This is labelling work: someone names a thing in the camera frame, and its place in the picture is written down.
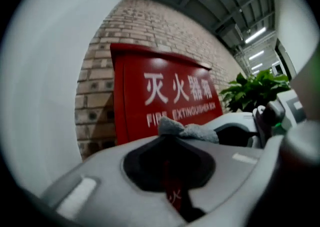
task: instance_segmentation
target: ceiling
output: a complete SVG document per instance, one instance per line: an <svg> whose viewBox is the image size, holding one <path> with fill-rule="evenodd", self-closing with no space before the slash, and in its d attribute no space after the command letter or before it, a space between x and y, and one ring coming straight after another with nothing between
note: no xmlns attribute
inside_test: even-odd
<svg viewBox="0 0 320 227"><path fill-rule="evenodd" d="M278 59L274 48L275 4L274 0L156 0L175 8L197 21L215 35L232 53L242 69L252 73L252 67L262 63L256 70L271 67ZM263 35L249 44L245 40L256 31L266 27ZM264 54L249 60L264 50Z"/></svg>

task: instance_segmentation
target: brick wall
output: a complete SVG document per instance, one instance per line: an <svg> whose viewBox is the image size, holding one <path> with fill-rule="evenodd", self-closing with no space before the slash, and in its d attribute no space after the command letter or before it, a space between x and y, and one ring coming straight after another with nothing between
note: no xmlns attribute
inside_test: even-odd
<svg viewBox="0 0 320 227"><path fill-rule="evenodd" d="M75 124L82 158L116 143L110 58L114 42L155 47L212 64L218 93L243 72L226 48L192 19L152 0L123 0L92 38L80 71Z"/></svg>

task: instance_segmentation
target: potted plant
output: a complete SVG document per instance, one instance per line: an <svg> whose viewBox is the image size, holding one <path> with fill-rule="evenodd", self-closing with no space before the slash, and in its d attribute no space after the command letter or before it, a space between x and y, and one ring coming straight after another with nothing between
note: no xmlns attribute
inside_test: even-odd
<svg viewBox="0 0 320 227"><path fill-rule="evenodd" d="M239 73L229 84L232 86L220 94L224 95L223 101L228 102L226 107L232 112L252 112L259 105L266 106L274 101L278 93L291 89L286 75L274 77L269 70L262 70L257 76L250 75L247 79Z"/></svg>

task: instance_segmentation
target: gray cloth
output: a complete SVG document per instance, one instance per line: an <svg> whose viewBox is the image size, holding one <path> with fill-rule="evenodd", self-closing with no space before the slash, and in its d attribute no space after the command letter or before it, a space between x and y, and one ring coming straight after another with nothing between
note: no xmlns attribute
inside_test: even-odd
<svg viewBox="0 0 320 227"><path fill-rule="evenodd" d="M219 143L219 138L214 130L207 129L201 125L188 124L182 125L180 122L163 116L158 125L158 134L174 135L181 138L195 138L201 141Z"/></svg>

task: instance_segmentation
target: fluorescent light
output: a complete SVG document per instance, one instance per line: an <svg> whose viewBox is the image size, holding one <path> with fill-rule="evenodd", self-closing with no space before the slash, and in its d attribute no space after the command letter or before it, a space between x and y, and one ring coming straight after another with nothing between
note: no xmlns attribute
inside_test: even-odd
<svg viewBox="0 0 320 227"><path fill-rule="evenodd" d="M264 51L264 50L262 50L261 52L256 53L255 55L253 55L253 56L249 57L249 60L252 60L253 58L256 58L256 57L258 57L258 56L261 56L264 52L265 52L265 51Z"/></svg>
<svg viewBox="0 0 320 227"><path fill-rule="evenodd" d="M262 33L264 33L266 31L266 27L263 27L261 30L258 30L255 34L253 34L251 37L247 38L245 40L245 43L248 44L250 41L253 41L256 37L258 37L259 35L261 35Z"/></svg>
<svg viewBox="0 0 320 227"><path fill-rule="evenodd" d="M251 70L254 70L254 69L256 69L256 68L259 68L260 66L262 66L262 63L260 63L260 64L258 64L258 65L256 65L256 66L252 67Z"/></svg>

